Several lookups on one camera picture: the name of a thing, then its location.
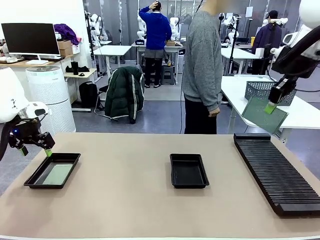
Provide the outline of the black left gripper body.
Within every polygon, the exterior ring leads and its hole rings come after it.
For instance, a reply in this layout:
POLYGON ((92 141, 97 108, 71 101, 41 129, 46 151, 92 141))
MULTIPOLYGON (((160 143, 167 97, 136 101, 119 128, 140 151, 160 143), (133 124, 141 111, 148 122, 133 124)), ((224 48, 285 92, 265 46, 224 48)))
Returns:
POLYGON ((23 147, 25 144, 40 147, 41 123, 35 121, 23 122, 15 125, 9 134, 8 143, 11 147, 23 147))

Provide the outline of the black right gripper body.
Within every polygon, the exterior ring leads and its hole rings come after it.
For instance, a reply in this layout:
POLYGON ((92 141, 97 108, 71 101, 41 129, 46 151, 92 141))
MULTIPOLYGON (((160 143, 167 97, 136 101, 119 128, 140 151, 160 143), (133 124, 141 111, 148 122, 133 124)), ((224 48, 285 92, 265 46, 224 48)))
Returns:
POLYGON ((302 47, 284 46, 272 70, 283 75, 311 75, 315 70, 315 60, 301 55, 302 47))

